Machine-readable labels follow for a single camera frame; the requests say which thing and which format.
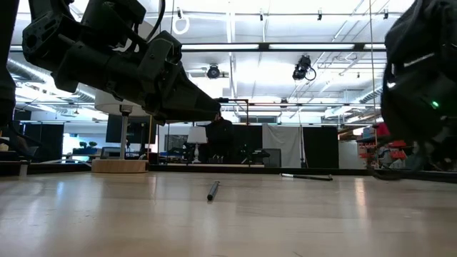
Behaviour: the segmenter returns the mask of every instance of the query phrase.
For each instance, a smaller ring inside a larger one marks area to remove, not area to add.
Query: wooden table
[[[223,164],[223,163],[168,163],[168,166],[190,166],[190,167],[224,167],[224,168],[265,168],[263,164]]]
[[[0,178],[0,256],[456,255],[456,185],[333,178],[160,172]],[[208,203],[214,181],[219,191]]]

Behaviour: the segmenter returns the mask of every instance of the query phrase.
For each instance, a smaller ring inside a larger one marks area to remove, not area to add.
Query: stick
[[[219,181],[214,182],[213,186],[211,187],[211,190],[208,193],[208,196],[206,197],[208,201],[212,201],[214,197],[216,196],[217,188],[219,187]]]
[[[331,174],[328,175],[328,178],[319,178],[319,177],[305,176],[305,175],[293,175],[293,174],[285,174],[285,173],[281,173],[280,175],[283,177],[286,177],[286,178],[304,178],[304,179],[312,179],[312,180],[319,180],[319,181],[332,181],[333,180],[333,178],[331,177]]]

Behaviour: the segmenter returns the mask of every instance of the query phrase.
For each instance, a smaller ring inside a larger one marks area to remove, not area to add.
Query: fluorescent light
[[[376,50],[379,50],[379,49],[383,49],[383,50],[386,50],[386,46],[384,46],[384,44],[366,44],[363,49],[376,49]]]
[[[270,44],[270,49],[353,49],[354,44]]]
[[[258,49],[258,44],[184,44],[182,50],[244,50]]]
[[[22,46],[10,46],[10,51],[22,51]]]

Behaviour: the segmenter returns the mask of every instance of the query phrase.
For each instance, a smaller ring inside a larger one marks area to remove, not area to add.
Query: table lamp
[[[187,143],[195,144],[194,161],[193,163],[200,163],[199,161],[199,143],[208,143],[206,140],[206,128],[195,126],[189,130]]]

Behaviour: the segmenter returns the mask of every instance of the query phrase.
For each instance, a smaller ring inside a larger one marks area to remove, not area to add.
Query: white lampshade
[[[206,129],[199,126],[191,127],[189,136],[187,137],[187,143],[207,143]]]
[[[148,116],[138,104],[134,104],[127,100],[117,101],[111,94],[97,90],[95,95],[95,109],[120,116],[122,115],[119,111],[120,105],[133,106],[133,110],[129,116]]]

